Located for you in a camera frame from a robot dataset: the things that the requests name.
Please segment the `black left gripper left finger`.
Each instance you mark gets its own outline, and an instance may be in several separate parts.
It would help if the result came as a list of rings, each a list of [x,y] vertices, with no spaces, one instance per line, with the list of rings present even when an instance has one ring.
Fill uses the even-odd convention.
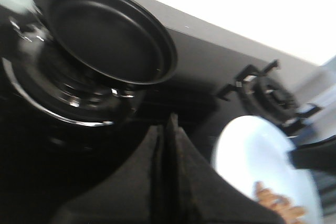
[[[108,178],[63,204],[50,223],[151,223],[162,126],[150,126],[132,155]]]

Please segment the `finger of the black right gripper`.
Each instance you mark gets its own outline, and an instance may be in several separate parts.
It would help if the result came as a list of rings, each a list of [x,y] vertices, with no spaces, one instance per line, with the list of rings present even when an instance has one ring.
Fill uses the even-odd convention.
[[[296,169],[312,169],[335,176],[335,136],[300,145],[288,154]]]

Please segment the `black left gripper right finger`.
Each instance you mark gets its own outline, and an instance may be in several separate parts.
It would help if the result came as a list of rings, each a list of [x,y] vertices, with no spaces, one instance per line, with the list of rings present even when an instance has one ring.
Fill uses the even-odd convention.
[[[172,162],[173,223],[284,223],[214,171],[179,126],[175,113],[169,116],[166,136]]]

